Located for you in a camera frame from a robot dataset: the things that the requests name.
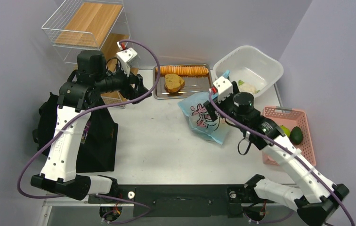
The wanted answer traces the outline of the blue printed plastic bag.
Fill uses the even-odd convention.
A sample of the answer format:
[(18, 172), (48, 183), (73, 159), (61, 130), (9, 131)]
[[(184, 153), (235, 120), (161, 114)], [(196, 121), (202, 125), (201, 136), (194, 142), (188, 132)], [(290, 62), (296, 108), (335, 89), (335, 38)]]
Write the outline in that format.
[(223, 144), (224, 140), (230, 131), (230, 126), (216, 114), (218, 119), (212, 120), (207, 112), (204, 103), (209, 100), (210, 89), (202, 92), (197, 92), (182, 101), (178, 102), (178, 106), (186, 117), (189, 128), (204, 140), (214, 141), (218, 144)]

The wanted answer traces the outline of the black fabric tote bag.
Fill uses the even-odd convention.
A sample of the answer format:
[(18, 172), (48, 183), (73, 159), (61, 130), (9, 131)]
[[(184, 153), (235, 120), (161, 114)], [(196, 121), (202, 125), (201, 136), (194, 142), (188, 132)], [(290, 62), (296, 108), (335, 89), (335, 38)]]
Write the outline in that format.
[[(50, 97), (39, 108), (38, 127), (32, 137), (39, 151), (53, 138), (57, 122), (58, 95)], [(78, 173), (114, 171), (118, 124), (112, 119), (108, 109), (91, 113), (91, 126), (85, 144), (80, 143), (76, 161)]]

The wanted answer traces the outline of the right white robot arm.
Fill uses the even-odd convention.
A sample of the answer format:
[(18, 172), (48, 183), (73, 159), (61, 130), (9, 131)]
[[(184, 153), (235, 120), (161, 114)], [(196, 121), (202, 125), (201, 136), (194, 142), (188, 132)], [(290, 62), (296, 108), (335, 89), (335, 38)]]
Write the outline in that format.
[(354, 219), (343, 200), (349, 194), (344, 184), (326, 178), (295, 148), (283, 130), (254, 108), (254, 98), (249, 93), (229, 94), (224, 100), (209, 93), (205, 102), (207, 112), (214, 120), (217, 115), (231, 121), (245, 140), (272, 157), (295, 182), (297, 188), (275, 183), (262, 175), (255, 175), (245, 188), (245, 197), (251, 202), (260, 198), (284, 205), (297, 212), (309, 226), (322, 226), (341, 208), (350, 224)]

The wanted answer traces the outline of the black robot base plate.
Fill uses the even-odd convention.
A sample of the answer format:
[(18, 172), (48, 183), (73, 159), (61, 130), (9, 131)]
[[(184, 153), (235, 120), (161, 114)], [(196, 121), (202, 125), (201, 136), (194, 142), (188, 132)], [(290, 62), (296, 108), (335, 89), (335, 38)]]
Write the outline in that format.
[(147, 217), (238, 218), (248, 206), (262, 205), (265, 200), (238, 185), (119, 185), (117, 197), (127, 199), (132, 191), (136, 202), (133, 216), (147, 211)]

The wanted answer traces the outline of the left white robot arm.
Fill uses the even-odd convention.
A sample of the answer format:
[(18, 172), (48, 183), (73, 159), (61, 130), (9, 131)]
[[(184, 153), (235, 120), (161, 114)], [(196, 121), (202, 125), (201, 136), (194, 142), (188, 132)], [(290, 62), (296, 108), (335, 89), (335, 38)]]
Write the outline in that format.
[(131, 63), (138, 54), (133, 48), (117, 52), (115, 71), (99, 50), (83, 50), (77, 56), (77, 68), (59, 90), (53, 138), (44, 145), (48, 157), (39, 174), (31, 177), (31, 185), (56, 195), (82, 200), (100, 194), (106, 202), (119, 196), (115, 178), (77, 173), (76, 164), (81, 139), (93, 113), (107, 111), (101, 95), (119, 91), (128, 103), (136, 104), (151, 92), (140, 75), (131, 73)]

